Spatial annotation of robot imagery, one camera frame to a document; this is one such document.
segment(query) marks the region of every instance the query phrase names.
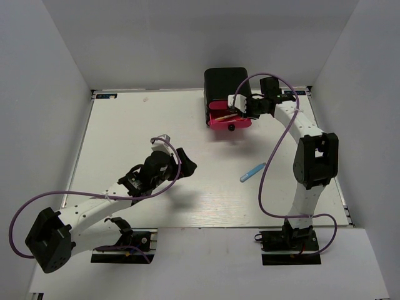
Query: white table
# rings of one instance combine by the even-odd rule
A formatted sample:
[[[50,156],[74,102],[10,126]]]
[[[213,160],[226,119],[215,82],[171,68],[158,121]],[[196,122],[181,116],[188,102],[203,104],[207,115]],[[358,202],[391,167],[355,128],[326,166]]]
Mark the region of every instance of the white table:
[[[317,266],[263,266],[256,229],[178,229],[158,233],[147,264],[91,264],[89,251],[60,270],[34,273],[30,291],[45,300],[374,300],[387,298],[363,229],[339,229]],[[325,244],[332,229],[316,229]]]
[[[301,109],[314,120],[307,96],[300,98]],[[261,172],[245,183],[239,178],[267,160],[283,130],[266,115],[246,129],[213,131],[205,124],[201,90],[118,92],[116,99],[94,100],[71,190],[102,192],[144,162],[151,153],[151,137],[166,133],[198,165],[196,172],[116,216],[135,228],[281,226],[281,219],[265,216],[258,207]],[[287,214],[293,202],[296,148],[288,135],[264,183],[264,207],[276,214]],[[67,206],[81,201],[69,196]],[[335,181],[323,192],[316,213],[330,213],[339,225],[348,225]],[[319,218],[314,224],[332,222]]]

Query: purple cable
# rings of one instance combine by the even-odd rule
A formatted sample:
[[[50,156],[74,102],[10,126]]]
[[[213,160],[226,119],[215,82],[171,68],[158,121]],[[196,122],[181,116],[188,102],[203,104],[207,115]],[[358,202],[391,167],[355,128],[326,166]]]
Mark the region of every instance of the purple cable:
[[[162,142],[166,143],[171,148],[173,153],[175,154],[176,159],[177,159],[177,173],[176,173],[176,176],[175,176],[174,180],[172,180],[172,182],[167,187],[165,187],[161,191],[157,192],[156,194],[152,194],[152,195],[148,195],[148,196],[141,196],[141,197],[108,196],[108,199],[131,201],[131,200],[144,200],[144,199],[153,198],[153,197],[156,197],[156,196],[162,194],[163,192],[165,192],[167,189],[169,189],[171,186],[173,186],[175,184],[175,182],[178,180],[178,177],[179,177],[179,175],[181,173],[181,160],[179,159],[178,152],[176,152],[176,150],[173,147],[173,145],[171,145],[168,141],[166,141],[165,139],[162,139],[160,137],[153,137],[150,141],[151,142],[153,142],[153,141],[162,141]],[[8,241],[10,243],[11,249],[14,251],[15,254],[17,254],[18,256],[21,256],[22,258],[29,258],[29,259],[34,258],[34,256],[32,256],[32,255],[23,254],[22,252],[20,252],[17,249],[17,247],[15,246],[15,243],[14,243],[13,230],[14,230],[15,222],[16,222],[18,216],[20,215],[20,213],[26,208],[26,206],[30,205],[32,202],[34,202],[34,201],[36,201],[36,200],[38,200],[40,198],[43,198],[43,197],[46,197],[46,196],[50,196],[50,195],[59,195],[59,194],[80,195],[80,196],[87,196],[87,197],[93,197],[93,198],[99,198],[99,199],[105,199],[105,197],[106,197],[106,195],[94,194],[94,193],[91,193],[91,192],[52,191],[52,192],[44,192],[43,194],[34,196],[30,200],[26,201],[26,203],[24,205],[22,205],[17,210],[15,215],[12,217],[11,222],[10,222],[10,227],[8,229]]]
[[[126,248],[136,250],[137,252],[139,252],[140,254],[143,255],[143,257],[147,261],[147,263],[150,263],[150,260],[146,256],[146,254],[143,251],[141,251],[138,247],[135,247],[135,246],[101,246],[101,247],[94,248],[94,250],[97,250],[97,251],[112,251],[112,250],[120,250],[120,249],[126,249]]]
[[[243,84],[245,84],[245,83],[246,83],[247,81],[249,81],[251,78],[256,77],[256,76],[272,76],[272,77],[275,77],[275,78],[279,79],[280,81],[282,81],[284,84],[286,84],[286,85],[288,86],[288,88],[293,92],[294,97],[296,98],[296,110],[295,110],[295,112],[294,112],[294,114],[293,114],[293,117],[292,117],[292,119],[290,120],[289,124],[287,125],[287,127],[286,127],[285,131],[283,132],[282,136],[279,138],[278,142],[276,143],[275,148],[272,150],[272,153],[271,153],[271,155],[270,155],[270,157],[269,157],[269,159],[268,159],[268,161],[267,161],[267,163],[266,163],[266,165],[265,165],[264,172],[262,173],[261,181],[260,181],[260,185],[259,185],[259,189],[258,189],[258,205],[259,205],[261,211],[262,211],[264,214],[266,214],[267,216],[270,216],[270,217],[272,217],[272,218],[278,218],[278,219],[297,219],[297,218],[313,218],[313,219],[316,219],[316,218],[320,218],[320,217],[329,217],[329,218],[331,218],[332,221],[333,221],[333,224],[334,224],[334,231],[333,231],[333,235],[332,235],[331,240],[330,240],[330,241],[326,244],[326,246],[323,247],[321,250],[318,250],[318,251],[316,251],[316,252],[314,252],[314,253],[311,253],[311,254],[309,254],[309,255],[316,255],[316,254],[322,253],[322,252],[324,252],[324,251],[333,243],[333,240],[335,239],[336,233],[337,233],[337,231],[338,231],[338,224],[337,224],[335,218],[334,218],[332,215],[330,215],[330,214],[316,214],[316,215],[313,215],[313,216],[308,216],[308,215],[306,215],[306,214],[300,214],[300,215],[297,215],[297,216],[281,216],[281,215],[278,215],[278,214],[271,214],[270,212],[267,212],[267,211],[264,209],[264,207],[263,207],[263,202],[262,202],[262,200],[261,200],[261,195],[262,195],[262,193],[263,193],[263,184],[264,184],[264,180],[265,180],[265,177],[266,177],[266,174],[267,174],[269,165],[271,164],[271,162],[272,162],[272,160],[273,160],[273,158],[274,158],[274,156],[275,156],[275,154],[276,154],[276,151],[277,151],[278,148],[280,147],[280,145],[281,145],[283,139],[285,138],[286,134],[289,132],[290,128],[292,127],[292,125],[293,125],[293,123],[294,123],[294,120],[295,120],[296,116],[297,116],[298,113],[299,113],[300,100],[299,100],[299,96],[298,96],[296,90],[295,90],[286,80],[284,80],[283,78],[281,78],[281,77],[279,77],[279,76],[276,76],[275,74],[266,73],[266,72],[260,72],[260,73],[256,73],[256,74],[253,74],[253,75],[247,77],[247,78],[237,87],[236,92],[235,92],[235,95],[234,95],[234,97],[233,97],[233,104],[235,103],[235,101],[236,101],[236,96],[238,95],[239,90],[242,88]]]

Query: purple wire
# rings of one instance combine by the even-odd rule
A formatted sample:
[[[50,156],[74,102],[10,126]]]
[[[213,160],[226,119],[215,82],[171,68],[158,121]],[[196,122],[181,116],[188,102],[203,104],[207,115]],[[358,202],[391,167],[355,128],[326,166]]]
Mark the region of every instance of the purple wire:
[[[135,247],[135,246],[101,246],[101,247],[94,248],[94,250],[97,250],[97,251],[112,251],[112,250],[120,250],[120,249],[126,249],[126,248],[136,250],[137,252],[142,254],[142,256],[147,261],[147,263],[150,263],[150,260],[146,256],[146,254],[143,251],[141,251],[138,247]]]
[[[166,141],[165,139],[162,139],[160,137],[153,137],[150,141],[151,142],[153,142],[153,141],[162,141],[162,142],[166,143],[171,148],[173,153],[175,154],[176,159],[177,159],[177,173],[176,173],[176,176],[175,176],[174,180],[172,180],[172,182],[167,187],[165,187],[161,191],[157,192],[156,194],[152,194],[152,195],[148,195],[148,196],[141,196],[141,197],[108,196],[108,199],[132,201],[132,200],[144,200],[144,199],[153,198],[153,197],[156,197],[156,196],[162,194],[163,192],[165,192],[167,189],[169,189],[171,186],[173,186],[175,184],[175,182],[178,180],[178,177],[179,177],[179,175],[181,173],[181,160],[179,159],[178,152],[176,152],[176,150],[173,147],[173,145],[171,145],[168,141]],[[51,192],[44,192],[43,194],[34,196],[30,200],[26,201],[25,204],[22,205],[17,210],[17,212],[12,217],[11,222],[10,222],[10,227],[8,229],[8,242],[10,243],[11,249],[14,251],[15,254],[17,254],[18,256],[21,256],[22,258],[29,258],[29,259],[34,258],[34,256],[32,256],[32,255],[23,254],[22,252],[20,252],[17,249],[17,247],[15,246],[15,243],[14,243],[14,239],[13,239],[14,225],[15,225],[15,222],[16,222],[18,216],[20,215],[20,213],[26,208],[26,206],[30,205],[32,202],[34,202],[34,201],[36,201],[36,200],[38,200],[40,198],[43,198],[43,197],[46,197],[46,196],[50,196],[50,195],[59,195],[59,194],[80,195],[80,196],[87,196],[87,197],[93,197],[93,198],[99,198],[99,199],[105,199],[106,198],[106,195],[103,195],[103,194],[94,194],[92,192],[76,192],[76,191],[51,191]]]
[[[263,184],[264,184],[264,180],[265,180],[269,165],[271,165],[271,162],[272,162],[272,160],[273,160],[273,158],[274,158],[274,156],[276,154],[276,151],[278,151],[278,148],[280,147],[283,139],[285,138],[286,134],[289,132],[290,128],[292,127],[292,125],[294,123],[294,120],[295,120],[296,116],[299,113],[300,100],[299,100],[299,96],[298,96],[296,90],[285,79],[283,79],[283,78],[281,78],[279,76],[276,76],[275,74],[271,74],[271,73],[267,73],[267,72],[260,72],[260,73],[256,73],[256,74],[253,74],[253,75],[247,77],[237,87],[235,95],[233,97],[233,103],[235,103],[236,96],[238,95],[239,90],[242,88],[243,84],[245,84],[251,78],[256,77],[256,76],[272,76],[272,77],[275,77],[275,78],[279,79],[285,85],[288,86],[288,88],[293,92],[294,97],[296,98],[296,110],[295,110],[295,112],[293,114],[293,117],[290,120],[289,124],[287,125],[287,127],[286,127],[285,131],[283,132],[282,136],[279,138],[278,142],[276,143],[275,148],[272,150],[272,153],[271,153],[270,157],[268,158],[268,161],[267,161],[267,163],[265,165],[264,172],[262,173],[261,181],[260,181],[260,185],[259,185],[259,189],[258,189],[258,205],[259,205],[261,211],[264,214],[266,214],[267,216],[270,216],[272,218],[278,218],[278,219],[298,219],[298,218],[313,218],[313,219],[316,219],[316,218],[320,218],[320,217],[329,217],[329,218],[331,218],[332,221],[333,221],[333,224],[334,224],[334,231],[333,231],[333,235],[332,235],[331,240],[321,250],[318,250],[318,251],[316,251],[314,253],[311,253],[309,255],[316,255],[316,254],[322,253],[333,243],[333,241],[334,241],[334,239],[336,237],[336,233],[338,231],[338,223],[336,222],[335,218],[332,215],[330,215],[330,214],[316,214],[316,215],[313,215],[313,216],[308,216],[306,214],[300,214],[300,215],[297,215],[297,216],[282,216],[282,215],[278,215],[278,214],[271,214],[270,212],[267,212],[263,207],[263,202],[261,200],[261,195],[263,194]]]

